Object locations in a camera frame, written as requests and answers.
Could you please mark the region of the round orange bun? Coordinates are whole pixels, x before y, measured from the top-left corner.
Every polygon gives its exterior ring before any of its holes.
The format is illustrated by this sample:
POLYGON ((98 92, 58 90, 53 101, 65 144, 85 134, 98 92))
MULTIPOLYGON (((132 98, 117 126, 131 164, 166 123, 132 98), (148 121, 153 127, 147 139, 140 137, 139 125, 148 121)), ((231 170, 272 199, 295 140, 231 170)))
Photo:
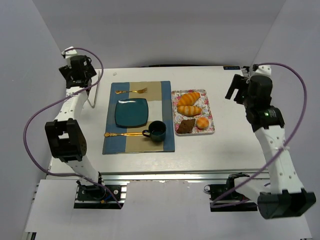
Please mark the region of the round orange bun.
POLYGON ((210 122, 206 117, 199 117, 196 119, 196 126, 199 129, 206 129, 209 126, 210 122))

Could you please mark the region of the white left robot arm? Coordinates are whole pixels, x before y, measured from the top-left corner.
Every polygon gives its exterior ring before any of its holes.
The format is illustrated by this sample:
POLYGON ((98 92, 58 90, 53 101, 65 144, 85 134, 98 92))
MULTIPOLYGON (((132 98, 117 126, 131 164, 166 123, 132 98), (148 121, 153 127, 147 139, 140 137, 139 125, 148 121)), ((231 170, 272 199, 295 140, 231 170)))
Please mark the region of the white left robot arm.
POLYGON ((92 85, 92 77, 97 73, 86 55, 75 50, 65 51, 66 65, 59 68, 66 80, 66 97, 58 115, 45 124, 49 148, 54 158, 71 167, 74 172, 93 181, 99 179, 99 173, 93 168, 87 153, 87 142, 79 126, 80 116, 92 85))

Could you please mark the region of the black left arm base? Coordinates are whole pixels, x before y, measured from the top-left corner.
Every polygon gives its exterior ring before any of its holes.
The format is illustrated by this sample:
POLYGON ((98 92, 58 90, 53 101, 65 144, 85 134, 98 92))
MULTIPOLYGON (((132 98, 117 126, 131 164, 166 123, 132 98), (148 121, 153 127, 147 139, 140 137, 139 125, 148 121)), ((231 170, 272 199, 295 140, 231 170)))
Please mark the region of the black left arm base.
POLYGON ((74 201, 74 208, 78 209, 111 209, 118 208, 117 202, 121 203, 123 186, 119 184, 105 185, 106 190, 101 186, 88 183, 84 185, 81 180, 77 180, 77 190, 74 201))

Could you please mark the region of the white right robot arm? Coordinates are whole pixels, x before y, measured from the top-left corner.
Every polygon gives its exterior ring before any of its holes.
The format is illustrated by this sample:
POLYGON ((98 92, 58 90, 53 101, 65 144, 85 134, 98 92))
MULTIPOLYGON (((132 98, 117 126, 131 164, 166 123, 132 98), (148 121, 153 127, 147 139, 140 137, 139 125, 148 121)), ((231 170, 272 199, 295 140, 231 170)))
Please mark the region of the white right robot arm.
POLYGON ((244 105, 246 119, 259 141, 269 173, 269 186, 258 185, 248 175, 236 175, 235 192, 253 201, 264 219, 300 217, 316 203, 307 192, 285 146, 285 122, 281 111, 271 105, 272 80, 264 75, 250 78, 234 75, 226 94, 244 105))

